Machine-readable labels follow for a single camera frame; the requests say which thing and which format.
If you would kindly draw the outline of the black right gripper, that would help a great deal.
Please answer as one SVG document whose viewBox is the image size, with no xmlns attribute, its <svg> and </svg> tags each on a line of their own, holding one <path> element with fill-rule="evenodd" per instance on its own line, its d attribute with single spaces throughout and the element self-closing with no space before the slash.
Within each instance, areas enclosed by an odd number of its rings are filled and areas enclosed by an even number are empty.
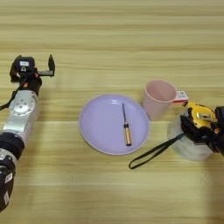
<svg viewBox="0 0 224 224">
<path fill-rule="evenodd" d="M 207 127 L 197 128 L 186 116 L 180 117 L 181 128 L 186 136 L 195 144 L 207 144 L 213 151 L 224 157 L 224 106 L 215 109 L 218 122 L 209 122 Z"/>
</svg>

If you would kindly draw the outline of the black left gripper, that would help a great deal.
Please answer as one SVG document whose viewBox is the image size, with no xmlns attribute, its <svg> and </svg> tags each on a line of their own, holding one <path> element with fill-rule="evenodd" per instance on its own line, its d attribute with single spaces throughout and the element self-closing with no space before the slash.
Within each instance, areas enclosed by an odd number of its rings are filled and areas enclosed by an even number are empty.
<svg viewBox="0 0 224 224">
<path fill-rule="evenodd" d="M 17 63 L 20 55 L 18 55 L 10 68 L 10 81 L 12 83 L 19 83 L 17 90 L 29 90 L 39 94 L 39 90 L 42 86 L 42 77 L 53 77 L 55 73 L 55 63 L 53 56 L 50 54 L 48 59 L 49 70 L 39 71 L 37 68 L 34 69 L 33 73 L 18 72 Z"/>
</svg>

